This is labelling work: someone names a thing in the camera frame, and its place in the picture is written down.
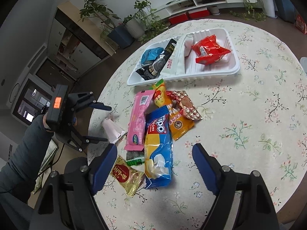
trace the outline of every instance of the air vent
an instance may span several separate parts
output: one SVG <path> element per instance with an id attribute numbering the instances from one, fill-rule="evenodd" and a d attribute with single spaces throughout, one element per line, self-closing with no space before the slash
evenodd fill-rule
<path id="1" fill-rule="evenodd" d="M 43 45 L 41 47 L 41 49 L 36 53 L 36 55 L 32 58 L 32 60 L 30 61 L 30 63 L 28 64 L 28 68 L 30 68 L 32 66 L 32 64 L 34 63 L 34 61 L 38 58 L 38 56 L 41 54 L 42 51 L 44 51 L 46 48 L 45 45 Z"/>

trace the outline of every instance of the black snack package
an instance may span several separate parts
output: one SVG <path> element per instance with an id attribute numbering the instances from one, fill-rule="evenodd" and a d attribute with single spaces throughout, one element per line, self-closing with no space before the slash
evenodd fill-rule
<path id="1" fill-rule="evenodd" d="M 155 79 L 158 77 L 165 63 L 172 55 L 176 43 L 177 41 L 170 39 L 164 51 L 160 54 L 159 58 L 154 61 L 153 64 L 141 67 L 140 69 L 136 70 L 136 72 L 141 75 L 144 80 Z"/>

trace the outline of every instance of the green oval logo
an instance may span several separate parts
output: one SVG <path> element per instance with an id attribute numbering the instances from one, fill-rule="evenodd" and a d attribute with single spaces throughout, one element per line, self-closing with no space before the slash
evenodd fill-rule
<path id="1" fill-rule="evenodd" d="M 135 144 L 139 144 L 139 138 L 138 138 L 138 136 L 137 135 L 133 135 L 133 137 L 132 137 L 132 140 L 133 140 L 133 142 L 135 143 Z"/>

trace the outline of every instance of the gold candy wrapper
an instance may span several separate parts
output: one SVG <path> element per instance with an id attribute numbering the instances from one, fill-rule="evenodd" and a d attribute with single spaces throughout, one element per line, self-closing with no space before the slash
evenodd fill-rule
<path id="1" fill-rule="evenodd" d="M 120 185 L 126 190 L 127 195 L 133 197 L 144 179 L 144 172 L 138 171 L 127 165 L 125 160 L 118 156 L 111 171 Z"/>

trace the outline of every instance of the pink snack package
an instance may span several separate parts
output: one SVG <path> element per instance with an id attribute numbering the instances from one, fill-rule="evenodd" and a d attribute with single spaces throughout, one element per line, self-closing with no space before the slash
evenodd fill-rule
<path id="1" fill-rule="evenodd" d="M 127 133 L 125 150 L 143 150 L 144 149 L 144 132 L 145 132 L 145 115 L 155 90 L 138 92 L 135 96 L 130 122 Z"/>

